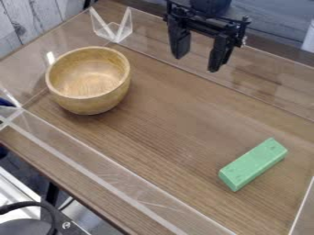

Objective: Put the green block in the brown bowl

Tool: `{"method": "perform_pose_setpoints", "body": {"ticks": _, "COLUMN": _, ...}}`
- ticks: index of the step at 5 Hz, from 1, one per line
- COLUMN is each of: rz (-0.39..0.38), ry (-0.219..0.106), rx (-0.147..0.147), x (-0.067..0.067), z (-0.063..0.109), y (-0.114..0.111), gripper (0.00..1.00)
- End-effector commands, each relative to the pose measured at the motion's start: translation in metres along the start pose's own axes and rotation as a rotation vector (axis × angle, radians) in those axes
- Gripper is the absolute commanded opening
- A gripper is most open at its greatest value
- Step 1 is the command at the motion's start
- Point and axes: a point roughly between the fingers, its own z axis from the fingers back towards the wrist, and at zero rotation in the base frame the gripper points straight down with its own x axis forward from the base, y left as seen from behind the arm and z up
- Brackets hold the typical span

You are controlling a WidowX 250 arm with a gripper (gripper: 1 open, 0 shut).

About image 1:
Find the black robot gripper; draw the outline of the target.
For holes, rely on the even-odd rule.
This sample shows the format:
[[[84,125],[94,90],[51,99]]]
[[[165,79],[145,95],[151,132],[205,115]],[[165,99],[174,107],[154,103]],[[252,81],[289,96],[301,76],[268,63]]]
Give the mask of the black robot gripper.
[[[190,51],[191,31],[215,38],[207,70],[215,73],[231,57],[234,45],[246,44],[250,17],[231,9],[231,0],[166,0],[165,21],[173,56],[181,60]]]

